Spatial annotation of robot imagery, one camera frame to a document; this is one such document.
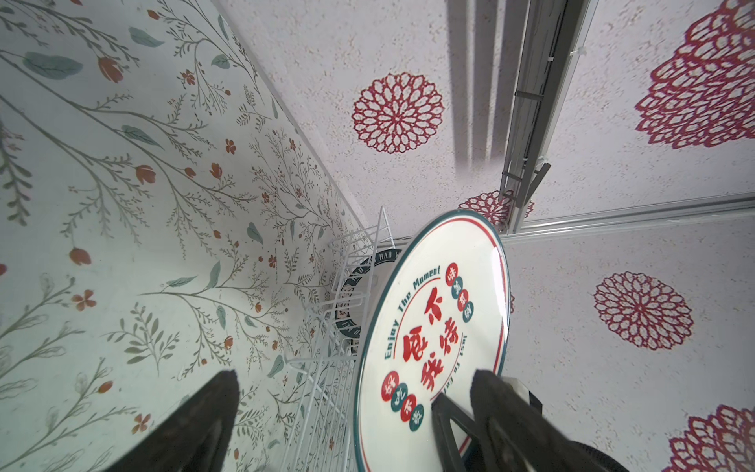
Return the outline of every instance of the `red chinese characters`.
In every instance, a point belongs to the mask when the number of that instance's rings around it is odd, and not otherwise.
[[[440,348],[444,355],[451,352],[451,344],[459,342],[459,334],[456,332],[456,322],[449,317],[445,321],[445,336],[440,336]]]
[[[417,326],[409,332],[411,336],[404,336],[404,362],[408,362],[412,356],[414,356],[414,360],[422,359],[427,341],[423,336],[420,336],[421,331],[422,326]]]
[[[438,306],[438,304],[442,302],[443,297],[438,296],[438,288],[433,287],[433,290],[430,292],[430,298],[427,299],[427,305],[425,306],[425,314],[430,314],[428,318],[430,318],[431,325],[435,322],[436,319],[440,321],[441,313],[440,306]]]
[[[390,401],[393,397],[393,392],[396,391],[396,385],[399,384],[399,373],[395,370],[385,376],[383,380],[383,387],[381,388],[381,396],[384,402]]]
[[[455,262],[451,262],[448,269],[445,270],[445,284],[449,287],[454,285],[457,275],[459,275],[459,266]]]
[[[412,393],[406,397],[404,404],[401,405],[401,421],[409,421],[409,418],[411,418],[411,412],[414,411],[415,406],[417,406],[417,397]]]
[[[434,359],[435,353],[430,354],[424,366],[422,366],[422,384],[432,391],[435,388],[435,378],[443,372],[443,364],[440,359]]]

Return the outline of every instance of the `painted red flower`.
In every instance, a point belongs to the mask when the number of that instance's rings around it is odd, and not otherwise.
[[[97,389],[97,393],[105,393],[112,387],[112,380],[108,380],[104,384],[100,385],[100,388]]]
[[[147,425],[146,424],[149,423],[149,419],[151,417],[152,417],[152,415],[147,415],[147,416],[145,416],[145,417],[142,418],[142,415],[140,413],[136,418],[134,418],[134,421],[137,422],[137,425],[134,426],[131,429],[131,434],[136,434],[136,433],[138,433],[140,431],[143,433],[144,431],[146,431],[146,429],[147,429]]]
[[[487,218],[493,225],[501,224],[509,217],[512,204],[509,199],[498,201],[498,194],[498,190],[494,192],[480,193],[478,196],[474,196],[459,205],[459,208],[476,211]],[[534,209],[535,204],[530,202],[529,205],[527,205],[527,212],[524,217],[528,217]]]
[[[144,181],[147,181],[150,184],[155,183],[155,171],[152,170],[152,168],[148,165],[140,165],[139,167],[137,167],[136,171],[137,179],[139,179],[142,184],[144,184]]]
[[[76,309],[78,311],[84,311],[86,307],[93,307],[97,305],[97,302],[94,300],[90,300],[91,296],[94,295],[94,292],[92,290],[84,290],[84,296],[81,295],[73,295],[71,297],[71,301],[76,304]]]
[[[213,162],[211,166],[210,174],[212,174],[212,177],[219,179],[220,176],[223,175],[223,169],[220,168],[220,165],[218,165],[216,162]]]
[[[443,121],[442,96],[424,76],[388,74],[362,90],[354,102],[354,130],[367,146],[382,153],[416,149]]]
[[[68,257],[71,258],[71,261],[73,261],[73,263],[77,266],[80,266],[82,264],[89,265],[92,263],[92,260],[89,257],[89,253],[84,249],[73,248],[71,249],[71,252],[68,253]]]
[[[753,410],[719,405],[707,418],[689,417],[683,436],[669,440],[671,466],[663,472],[755,470]]]
[[[101,57],[97,60],[97,65],[100,67],[100,72],[108,79],[116,84],[123,80],[123,73],[118,68],[118,62],[110,57]]]
[[[194,85],[196,83],[194,74],[192,74],[188,69],[186,69],[186,72],[181,73],[181,80],[189,85]]]
[[[692,334],[692,312],[676,290],[644,273],[615,273],[596,287],[600,319],[626,341],[671,349]]]
[[[685,44],[650,74],[653,84],[635,108],[649,143],[718,146],[755,138],[755,8],[724,0],[694,22]]]

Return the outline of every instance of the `wall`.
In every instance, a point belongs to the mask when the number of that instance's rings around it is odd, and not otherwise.
[[[277,460],[337,190],[206,0],[0,5],[0,470],[101,470],[221,369]]]
[[[504,374],[629,470],[750,470],[754,234],[749,217],[507,245]]]

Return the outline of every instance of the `teal circle with character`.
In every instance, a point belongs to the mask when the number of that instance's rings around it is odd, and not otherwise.
[[[390,399],[390,409],[394,412],[398,412],[401,409],[401,405],[404,404],[404,400],[409,396],[409,388],[403,382],[396,387],[396,391],[393,392],[393,398]]]

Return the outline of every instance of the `painted leaf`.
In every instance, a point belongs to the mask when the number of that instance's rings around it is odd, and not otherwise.
[[[142,143],[152,144],[153,146],[162,147],[157,144],[157,141],[153,140],[147,133],[141,131],[139,128],[135,128],[129,125],[123,125],[121,127],[126,137],[141,141]]]
[[[196,276],[194,276],[194,277],[181,277],[180,279],[168,280],[166,282],[166,285],[168,287],[181,287],[182,285],[186,285],[187,283],[191,282],[194,279],[196,279]]]
[[[220,261],[216,262],[210,270],[210,281],[207,283],[207,288],[215,288],[217,285],[217,278],[220,276]]]
[[[225,54],[218,54],[215,56],[211,64],[213,66],[218,66],[221,69],[229,69],[231,67],[231,62],[228,61],[228,56]]]
[[[0,347],[0,374],[5,372],[5,370],[11,366],[11,351],[12,350],[13,350],[13,347],[11,346]]]
[[[220,327],[226,328],[226,309],[222,305],[217,305],[217,319],[220,321]]]
[[[63,349],[62,346],[55,346],[55,347],[48,347],[47,349],[42,349],[36,351],[35,357],[60,357],[66,353],[66,350]]]
[[[157,48],[165,41],[158,41],[157,39],[154,39],[152,36],[147,34],[146,31],[143,31],[138,28],[134,28],[133,26],[128,29],[129,34],[131,34],[131,40],[138,45],[147,46],[149,48]]]
[[[23,65],[42,77],[62,80],[81,72],[83,64],[63,56],[45,56],[36,52],[27,52],[23,56]]]
[[[37,386],[37,381],[33,378],[11,382],[10,384],[0,385],[0,400],[14,398],[24,392],[28,392]]]
[[[276,361],[273,362],[273,368],[270,369],[270,373],[267,375],[269,378],[273,378],[276,374],[283,370],[283,356],[278,354]]]
[[[225,36],[226,39],[229,39],[228,38],[228,33],[226,32],[226,27],[223,25],[223,16],[222,15],[217,15],[217,24],[220,25],[220,31],[223,33],[223,36]]]
[[[259,231],[257,231],[257,227],[254,225],[254,223],[249,223],[249,226],[246,228],[246,233],[249,235],[250,238],[252,238],[254,241],[259,242],[260,244],[264,244],[262,242],[262,235]]]

